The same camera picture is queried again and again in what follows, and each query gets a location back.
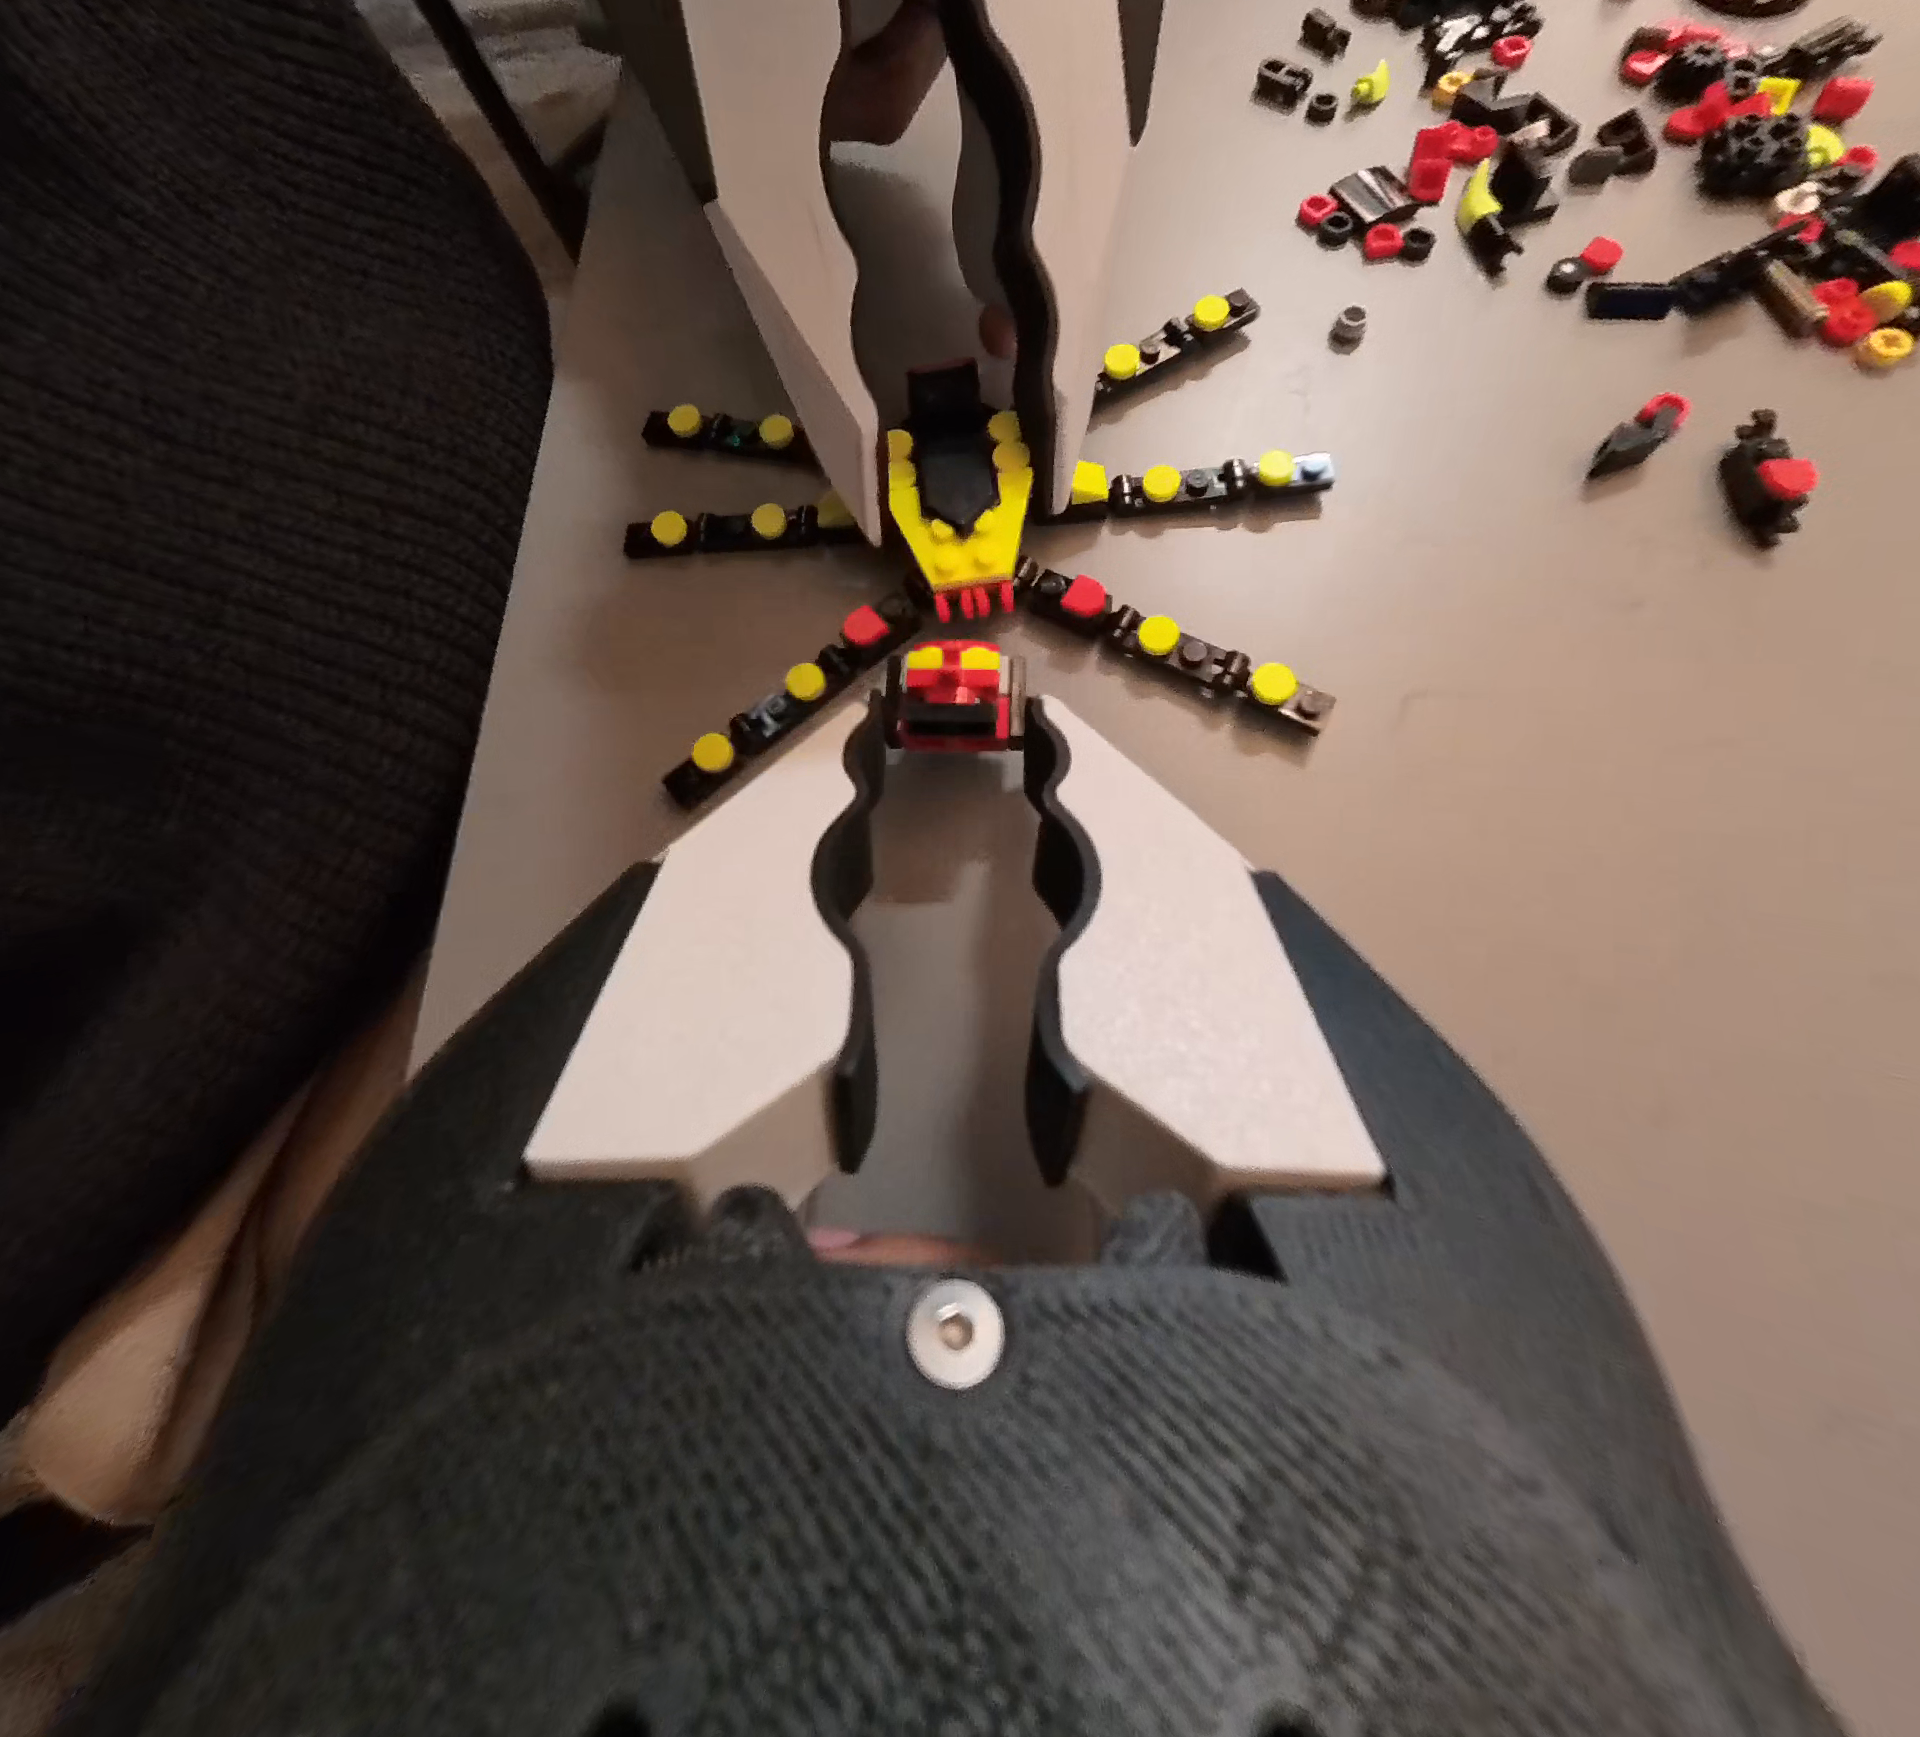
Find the tan trousers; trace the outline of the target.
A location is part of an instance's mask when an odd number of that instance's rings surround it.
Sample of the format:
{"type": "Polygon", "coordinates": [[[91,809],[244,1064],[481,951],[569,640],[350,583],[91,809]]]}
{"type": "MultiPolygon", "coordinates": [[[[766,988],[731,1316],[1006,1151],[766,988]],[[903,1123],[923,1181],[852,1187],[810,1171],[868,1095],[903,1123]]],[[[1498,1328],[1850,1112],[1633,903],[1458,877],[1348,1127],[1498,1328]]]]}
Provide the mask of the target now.
{"type": "Polygon", "coordinates": [[[147,1525],[180,1490],[323,1202],[405,1087],[422,968],[60,1346],[3,1432],[3,1515],[147,1525]]]}

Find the black red lego clip assembly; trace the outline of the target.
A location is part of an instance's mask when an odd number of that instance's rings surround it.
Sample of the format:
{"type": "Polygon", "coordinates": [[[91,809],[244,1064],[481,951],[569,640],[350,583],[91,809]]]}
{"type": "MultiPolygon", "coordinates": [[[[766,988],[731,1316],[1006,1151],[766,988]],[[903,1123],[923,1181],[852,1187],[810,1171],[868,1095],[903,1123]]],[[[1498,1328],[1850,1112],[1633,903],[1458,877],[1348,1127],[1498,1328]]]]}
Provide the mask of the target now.
{"type": "Polygon", "coordinates": [[[1757,549],[1799,530],[1819,479],[1819,466],[1794,452],[1773,410],[1757,410],[1718,458],[1722,507],[1757,549]]]}

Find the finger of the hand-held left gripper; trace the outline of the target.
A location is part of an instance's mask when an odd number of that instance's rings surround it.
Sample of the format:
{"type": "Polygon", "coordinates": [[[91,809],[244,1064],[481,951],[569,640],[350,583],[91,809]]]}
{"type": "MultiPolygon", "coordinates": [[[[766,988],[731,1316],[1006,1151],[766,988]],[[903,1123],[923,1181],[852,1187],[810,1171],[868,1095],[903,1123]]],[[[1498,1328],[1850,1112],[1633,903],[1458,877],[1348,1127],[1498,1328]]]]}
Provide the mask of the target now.
{"type": "Polygon", "coordinates": [[[1117,0],[952,0],[952,66],[992,165],[989,260],[1016,328],[1034,507],[1072,503],[1134,156],[1117,0]]]}
{"type": "Polygon", "coordinates": [[[882,545],[879,414],[852,337],[856,258],[834,214],[822,98],[842,0],[679,0],[707,139],[707,224],[814,458],[882,545]]]}

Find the yellow black lego spider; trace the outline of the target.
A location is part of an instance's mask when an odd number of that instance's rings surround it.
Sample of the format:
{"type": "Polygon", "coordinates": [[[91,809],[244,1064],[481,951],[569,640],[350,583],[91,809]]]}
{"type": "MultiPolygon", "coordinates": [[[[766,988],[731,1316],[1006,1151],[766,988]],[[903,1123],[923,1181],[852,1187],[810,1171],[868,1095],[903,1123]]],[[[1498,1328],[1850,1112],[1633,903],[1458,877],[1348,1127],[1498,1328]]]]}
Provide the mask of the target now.
{"type": "MultiPolygon", "coordinates": [[[[1155,382],[1224,352],[1261,320],[1245,287],[1200,296],[1135,341],[1106,346],[1094,403],[1107,406],[1155,382]]],[[[681,403],[642,423],[649,448],[804,462],[814,448],[780,414],[736,418],[681,403]]],[[[1023,552],[1027,524],[1113,524],[1172,516],[1227,516],[1255,506],[1314,503],[1337,483],[1331,455],[1262,452],[1214,466],[1155,462],[1107,470],[1094,461],[1073,468],[1072,503],[1058,516],[1034,510],[1031,455],[1011,410],[989,410],[975,362],[920,370],[908,377],[908,420],[884,431],[882,542],[904,548],[911,573],[889,597],[859,603],[834,640],[780,675],[780,685],[703,733],[659,791],[690,813],[738,782],[749,761],[793,740],[810,717],[872,669],[911,647],[979,640],[952,627],[980,627],[1034,611],[1118,659],[1159,669],[1195,693],[1275,720],[1299,737],[1320,737],[1333,696],[1276,659],[1214,647],[1171,614],[1145,614],[1117,602],[1092,573],[1058,573],[1023,552]]],[[[707,552],[798,552],[855,545],[852,510],[825,487],[811,503],[759,503],[738,514],[663,507],[622,534],[629,562],[669,562],[707,552]]]]}

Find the black red lego claw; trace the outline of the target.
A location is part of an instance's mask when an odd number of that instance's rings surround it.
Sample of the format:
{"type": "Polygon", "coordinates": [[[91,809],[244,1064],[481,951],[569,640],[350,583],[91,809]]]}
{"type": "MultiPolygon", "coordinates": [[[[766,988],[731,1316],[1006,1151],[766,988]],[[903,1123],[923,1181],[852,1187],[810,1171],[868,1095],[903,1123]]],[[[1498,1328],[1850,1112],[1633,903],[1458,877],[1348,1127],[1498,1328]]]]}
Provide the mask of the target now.
{"type": "Polygon", "coordinates": [[[1689,420],[1691,400],[1681,392],[1657,392],[1636,414],[1619,420],[1592,452],[1582,483],[1620,478],[1660,452],[1689,420]]]}

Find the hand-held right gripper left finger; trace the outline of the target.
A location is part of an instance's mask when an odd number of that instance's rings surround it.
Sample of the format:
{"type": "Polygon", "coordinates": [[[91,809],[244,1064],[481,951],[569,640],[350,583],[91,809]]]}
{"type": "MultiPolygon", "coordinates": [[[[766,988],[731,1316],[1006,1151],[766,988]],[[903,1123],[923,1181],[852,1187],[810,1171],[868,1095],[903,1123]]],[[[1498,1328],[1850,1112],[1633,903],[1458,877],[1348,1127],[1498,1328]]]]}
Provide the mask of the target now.
{"type": "Polygon", "coordinates": [[[804,1205],[877,1135],[877,700],[821,721],[669,846],[528,1140],[536,1180],[665,1180],[804,1205]]]}

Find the person's left hand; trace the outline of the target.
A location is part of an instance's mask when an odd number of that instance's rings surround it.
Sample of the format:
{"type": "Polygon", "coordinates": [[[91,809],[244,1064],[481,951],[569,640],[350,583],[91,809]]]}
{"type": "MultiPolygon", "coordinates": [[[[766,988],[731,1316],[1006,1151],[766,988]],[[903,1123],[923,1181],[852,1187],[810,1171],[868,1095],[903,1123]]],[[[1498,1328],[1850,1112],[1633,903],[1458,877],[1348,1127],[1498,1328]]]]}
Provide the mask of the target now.
{"type": "Polygon", "coordinates": [[[903,0],[891,21],[852,46],[822,95],[825,145],[896,145],[946,67],[932,0],[903,0]]]}

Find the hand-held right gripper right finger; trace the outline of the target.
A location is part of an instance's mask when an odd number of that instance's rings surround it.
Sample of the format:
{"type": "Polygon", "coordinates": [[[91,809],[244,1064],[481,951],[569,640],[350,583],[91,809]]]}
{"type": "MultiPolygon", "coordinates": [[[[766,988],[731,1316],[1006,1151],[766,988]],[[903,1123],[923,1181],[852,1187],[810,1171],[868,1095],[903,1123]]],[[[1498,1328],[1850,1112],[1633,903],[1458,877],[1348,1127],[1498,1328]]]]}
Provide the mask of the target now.
{"type": "Polygon", "coordinates": [[[1378,1194],[1361,1120],[1261,875],[1061,700],[1027,706],[1031,889],[1058,924],[1027,1051],[1049,1187],[1118,1213],[1231,1197],[1378,1194]]]}

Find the red yellow lego spider head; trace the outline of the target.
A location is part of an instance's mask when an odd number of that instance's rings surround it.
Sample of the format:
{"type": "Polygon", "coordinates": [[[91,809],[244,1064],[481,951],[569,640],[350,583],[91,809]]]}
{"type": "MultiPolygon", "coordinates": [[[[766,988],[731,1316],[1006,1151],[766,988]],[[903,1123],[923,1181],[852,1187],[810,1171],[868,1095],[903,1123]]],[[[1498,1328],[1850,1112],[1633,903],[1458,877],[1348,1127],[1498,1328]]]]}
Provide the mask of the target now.
{"type": "Polygon", "coordinates": [[[1027,740],[1027,659],[980,640],[937,640],[889,659],[882,737],[911,757],[1011,757],[1027,740]]]}

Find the pile of loose lego pieces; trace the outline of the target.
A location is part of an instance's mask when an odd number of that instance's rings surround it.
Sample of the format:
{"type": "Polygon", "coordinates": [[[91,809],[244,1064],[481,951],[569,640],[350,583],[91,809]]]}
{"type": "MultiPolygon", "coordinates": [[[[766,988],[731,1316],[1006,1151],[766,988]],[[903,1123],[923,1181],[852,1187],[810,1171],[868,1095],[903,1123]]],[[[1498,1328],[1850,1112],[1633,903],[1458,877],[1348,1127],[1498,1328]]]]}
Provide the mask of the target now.
{"type": "Polygon", "coordinates": [[[1875,95],[1863,62],[1881,35],[1843,14],[1764,43],[1761,26],[1812,0],[1685,4],[1699,12],[1626,35],[1619,86],[1629,101],[1584,126],[1526,79],[1544,29],[1537,0],[1351,0],[1355,21],[1417,39],[1429,121],[1403,167],[1333,179],[1299,200],[1293,227],[1331,255],[1422,265],[1451,207],[1461,248],[1499,283],[1564,193],[1640,183],[1678,152],[1703,200],[1764,208],[1764,232],[1660,279],[1623,279],[1623,245],[1592,236],[1547,263],[1547,296],[1582,298],[1596,322],[1757,303],[1787,337],[1871,375],[1906,363],[1916,355],[1916,156],[1884,165],[1851,135],[1875,95]]]}

